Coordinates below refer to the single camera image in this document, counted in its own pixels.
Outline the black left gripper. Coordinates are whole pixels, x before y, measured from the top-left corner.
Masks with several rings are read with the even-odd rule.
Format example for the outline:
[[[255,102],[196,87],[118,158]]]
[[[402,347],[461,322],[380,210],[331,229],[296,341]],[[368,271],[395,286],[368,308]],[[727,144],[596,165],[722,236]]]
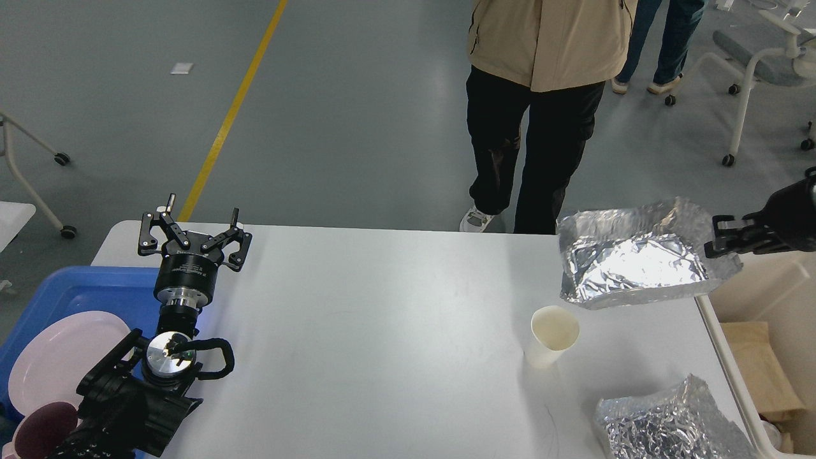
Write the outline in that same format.
[[[212,303],[220,266],[241,272],[247,261],[253,234],[239,222],[240,210],[234,207],[229,228],[210,236],[201,244],[201,252],[192,251],[187,233],[172,217],[176,194],[170,194],[166,205],[142,215],[139,230],[139,256],[161,255],[154,286],[154,297],[163,304],[180,296],[195,300],[196,306]],[[224,248],[237,249],[224,255]]]

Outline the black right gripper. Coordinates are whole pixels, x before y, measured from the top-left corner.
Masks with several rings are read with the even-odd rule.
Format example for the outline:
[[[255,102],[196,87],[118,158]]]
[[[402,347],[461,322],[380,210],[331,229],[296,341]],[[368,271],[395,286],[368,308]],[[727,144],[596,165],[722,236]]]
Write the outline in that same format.
[[[703,247],[706,258],[814,252],[814,173],[815,168],[808,168],[803,180],[773,193],[764,204],[762,222],[714,215],[711,219],[714,238]]]

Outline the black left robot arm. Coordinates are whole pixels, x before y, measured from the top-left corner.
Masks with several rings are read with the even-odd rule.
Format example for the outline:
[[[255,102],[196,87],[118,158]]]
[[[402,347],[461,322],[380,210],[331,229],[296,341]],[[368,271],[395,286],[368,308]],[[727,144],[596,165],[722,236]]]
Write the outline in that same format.
[[[239,272],[252,234],[234,208],[226,230],[208,235],[185,230],[172,217],[175,195],[143,213],[140,256],[159,254],[152,294],[159,302],[154,336],[135,328],[84,375],[78,426],[49,452],[50,458],[159,457],[181,424],[202,403],[187,397],[196,381],[219,380],[235,368],[224,338],[198,338],[198,320],[215,296],[219,269]]]

